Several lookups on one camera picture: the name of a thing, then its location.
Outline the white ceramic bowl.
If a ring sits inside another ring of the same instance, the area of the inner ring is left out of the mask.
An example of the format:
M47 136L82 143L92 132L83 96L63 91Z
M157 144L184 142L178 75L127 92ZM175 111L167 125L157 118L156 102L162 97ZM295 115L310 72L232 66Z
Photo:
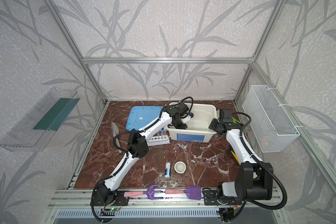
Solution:
M186 171L186 164L182 161L177 161L174 165L174 170L178 174L183 174Z

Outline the test tube blue cap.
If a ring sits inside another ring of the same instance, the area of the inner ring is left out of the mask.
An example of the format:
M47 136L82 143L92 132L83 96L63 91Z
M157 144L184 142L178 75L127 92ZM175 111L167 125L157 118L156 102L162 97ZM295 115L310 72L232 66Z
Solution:
M164 137L165 137L165 128L161 129L160 136L161 136L161 139L164 139Z

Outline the white test tube rack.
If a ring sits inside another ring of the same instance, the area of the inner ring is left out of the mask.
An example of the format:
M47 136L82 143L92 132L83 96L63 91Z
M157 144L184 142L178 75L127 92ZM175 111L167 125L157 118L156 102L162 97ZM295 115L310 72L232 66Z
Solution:
M147 145L151 147L151 146L164 145L164 144L169 144L169 143L170 143L170 138L167 135L164 135L164 136L153 136L147 142Z

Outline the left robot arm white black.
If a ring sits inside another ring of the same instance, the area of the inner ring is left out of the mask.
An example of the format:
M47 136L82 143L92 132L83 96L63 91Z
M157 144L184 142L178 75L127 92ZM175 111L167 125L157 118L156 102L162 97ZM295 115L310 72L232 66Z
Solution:
M173 105L165 105L157 118L140 129L132 129L118 133L113 137L113 145L116 149L124 153L123 158L108 176L98 180L93 188L90 206L94 207L94 198L98 198L103 206L114 201L116 191L124 177L133 165L141 158L145 157L149 151L148 141L161 129L168 125L173 125L175 129L185 130L188 128L187 122L194 117L191 112L194 104L192 97L185 97ZM128 134L127 148L116 144L118 137Z

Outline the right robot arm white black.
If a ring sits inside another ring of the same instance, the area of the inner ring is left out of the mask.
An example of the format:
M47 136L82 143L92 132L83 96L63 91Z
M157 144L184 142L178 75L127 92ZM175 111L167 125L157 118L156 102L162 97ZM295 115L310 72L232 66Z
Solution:
M209 125L209 129L225 137L233 157L239 164L235 181L224 182L218 188L221 195L219 198L234 197L264 209L282 209L287 203L287 192L282 182L273 173L272 165L263 162L257 156L244 135L244 130L252 118L246 113L238 112L248 118L248 121L242 124L233 118L233 114L230 109L220 109L218 118L213 119ZM259 200L271 200L273 182L277 183L282 192L281 202L277 205L260 203Z

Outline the white bottle blue label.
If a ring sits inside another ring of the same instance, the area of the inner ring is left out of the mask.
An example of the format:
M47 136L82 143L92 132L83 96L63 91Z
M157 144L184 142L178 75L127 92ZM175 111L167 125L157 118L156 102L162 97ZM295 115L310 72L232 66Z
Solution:
M166 162L165 164L165 178L170 178L171 177L171 163Z

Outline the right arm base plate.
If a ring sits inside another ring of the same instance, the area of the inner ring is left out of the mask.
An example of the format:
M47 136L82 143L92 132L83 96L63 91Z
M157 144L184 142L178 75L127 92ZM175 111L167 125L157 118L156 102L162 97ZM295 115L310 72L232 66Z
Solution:
M204 205L227 205L227 206L240 206L242 205L241 200L237 200L235 197L227 197L223 194L222 190L219 189L202 189Z

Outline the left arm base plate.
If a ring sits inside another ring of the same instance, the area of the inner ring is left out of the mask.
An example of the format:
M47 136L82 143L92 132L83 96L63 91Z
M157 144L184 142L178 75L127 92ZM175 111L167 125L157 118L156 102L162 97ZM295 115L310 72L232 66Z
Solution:
M129 198L124 197L124 191L117 191L113 196L109 196L105 201L98 195L97 192L94 193L93 199L90 202L91 206L127 206Z

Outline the white plastic storage bin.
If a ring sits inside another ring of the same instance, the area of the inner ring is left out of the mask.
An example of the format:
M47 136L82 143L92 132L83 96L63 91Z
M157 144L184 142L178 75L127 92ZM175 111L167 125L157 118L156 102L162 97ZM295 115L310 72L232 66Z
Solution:
M175 141L189 141L208 143L215 131L209 129L213 119L217 119L217 109L214 105L193 104L193 118L186 122L187 129L175 129L174 126L167 126L170 138Z

